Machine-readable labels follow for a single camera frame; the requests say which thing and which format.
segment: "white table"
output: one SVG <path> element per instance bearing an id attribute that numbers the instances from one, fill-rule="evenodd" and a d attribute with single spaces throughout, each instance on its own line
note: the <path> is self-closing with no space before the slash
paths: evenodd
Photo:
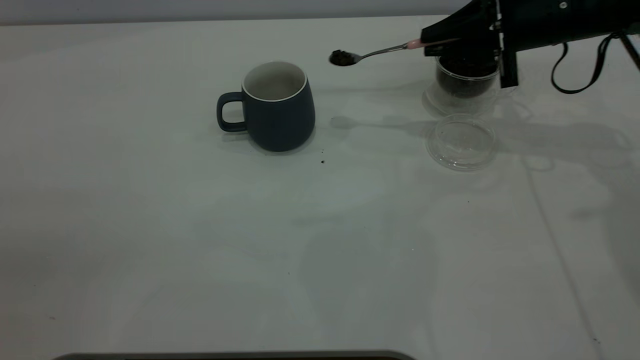
<path id="1" fill-rule="evenodd" d="M 424 148 L 433 60 L 326 60 L 439 19 L 0 28 L 0 358 L 637 359 L 640 74 L 614 41 L 599 82 L 563 95 L 559 47 L 520 53 L 522 86 L 486 117 L 499 156 L 457 174 Z M 599 41 L 571 45 L 559 82 L 588 81 Z M 214 118 L 272 59 L 316 100 L 286 156 Z"/>

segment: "metal spoon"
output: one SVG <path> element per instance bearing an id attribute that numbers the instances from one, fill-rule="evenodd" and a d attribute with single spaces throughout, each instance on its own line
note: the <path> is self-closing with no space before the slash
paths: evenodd
<path id="1" fill-rule="evenodd" d="M 369 54 L 366 54 L 366 55 L 363 55 L 363 56 L 360 56 L 360 55 L 354 54 L 354 53 L 348 53 L 346 51 L 336 50 L 336 51 L 332 52 L 331 56 L 329 56 L 329 62 L 334 64 L 334 65 L 336 65 L 336 66 L 351 66 L 351 65 L 355 65 L 355 64 L 359 63 L 362 59 L 368 58 L 370 56 L 374 56 L 374 55 L 378 55 L 378 54 L 392 53 L 392 52 L 398 51 L 398 50 L 420 49 L 421 47 L 444 44 L 444 43 L 451 42 L 451 41 L 454 41 L 454 40 L 457 40 L 457 38 L 438 41 L 438 42 L 423 43 L 423 42 L 420 41 L 420 39 L 415 39 L 415 40 L 411 40 L 411 41 L 409 41 L 409 42 L 407 42 L 405 44 L 402 44 L 402 45 L 388 47 L 386 49 L 374 51 L 373 53 L 369 53 Z"/>

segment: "dark blue mug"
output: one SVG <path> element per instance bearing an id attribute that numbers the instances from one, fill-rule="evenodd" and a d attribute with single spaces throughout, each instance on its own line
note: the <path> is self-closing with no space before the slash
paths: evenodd
<path id="1" fill-rule="evenodd" d="M 226 122 L 222 107 L 242 101 L 243 122 Z M 269 151 L 288 151 L 302 145 L 314 130 L 316 110 L 307 75 L 284 61 L 264 63 L 244 77 L 242 92 L 218 99 L 218 125 L 224 131 L 247 131 Z"/>

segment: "dark object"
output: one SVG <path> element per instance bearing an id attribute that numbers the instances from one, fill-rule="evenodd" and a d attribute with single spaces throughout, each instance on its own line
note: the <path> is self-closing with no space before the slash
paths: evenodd
<path id="1" fill-rule="evenodd" d="M 470 99 L 485 93 L 497 75 L 495 59 L 453 58 L 441 56 L 437 59 L 436 79 L 449 95 Z"/>
<path id="2" fill-rule="evenodd" d="M 53 360 L 413 360 L 399 352 L 373 351 L 307 351 L 307 352 L 222 352 L 222 353 L 133 353 L 133 354 L 68 354 Z"/>
<path id="3" fill-rule="evenodd" d="M 518 84 L 518 51 L 613 33 L 640 33 L 638 0 L 500 0 L 499 8 L 500 13 L 497 0 L 472 0 L 424 28 L 423 43 L 454 40 L 425 47 L 425 56 L 499 56 L 500 82 L 506 88 Z M 633 46 L 625 48 L 638 58 Z M 604 61 L 604 52 L 598 59 Z"/>
<path id="4" fill-rule="evenodd" d="M 329 56 L 329 61 L 338 66 L 349 66 L 356 63 L 351 53 L 342 50 L 332 52 L 331 56 Z"/>
<path id="5" fill-rule="evenodd" d="M 244 122 L 222 119 L 222 107 L 242 101 Z M 316 111 L 307 75 L 297 66 L 272 61 L 251 70 L 242 82 L 242 92 L 229 92 L 218 99 L 218 125 L 224 131 L 247 131 L 262 148 L 288 151 L 302 145 L 313 132 Z"/>

